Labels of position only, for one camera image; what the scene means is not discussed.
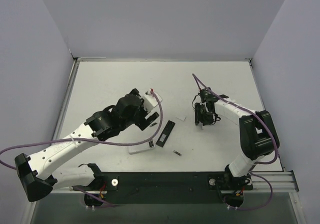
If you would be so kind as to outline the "black remote control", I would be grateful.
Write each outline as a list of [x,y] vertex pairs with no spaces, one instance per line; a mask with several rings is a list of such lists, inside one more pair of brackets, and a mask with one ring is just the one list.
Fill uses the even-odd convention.
[[157,146],[159,146],[161,148],[164,147],[164,145],[165,145],[166,141],[168,140],[168,137],[171,134],[175,124],[176,124],[175,122],[170,121],[170,120],[166,123],[162,133],[160,134],[160,136],[156,142]]

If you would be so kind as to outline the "white remote control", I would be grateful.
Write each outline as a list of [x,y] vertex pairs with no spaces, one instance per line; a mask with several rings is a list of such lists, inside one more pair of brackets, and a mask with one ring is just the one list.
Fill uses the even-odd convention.
[[145,142],[143,144],[129,146],[128,153],[130,155],[133,155],[133,154],[138,154],[138,153],[146,152],[146,151],[153,150],[153,149],[155,149],[155,145],[154,145],[153,140],[150,140],[150,141]]

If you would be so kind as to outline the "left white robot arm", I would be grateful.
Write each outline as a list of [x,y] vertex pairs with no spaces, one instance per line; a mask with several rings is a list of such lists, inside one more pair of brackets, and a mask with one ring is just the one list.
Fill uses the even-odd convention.
[[[65,171],[58,171],[58,168],[91,147],[110,144],[110,138],[118,136],[131,125],[143,131],[157,118],[163,119],[161,102],[161,96],[153,89],[147,90],[144,95],[132,89],[115,105],[95,112],[54,145],[31,155],[22,153],[16,156],[16,172],[28,201],[41,200],[54,189],[73,185],[88,186],[93,190],[100,188],[103,174],[95,164]],[[156,107],[160,108],[159,112],[154,111]]]

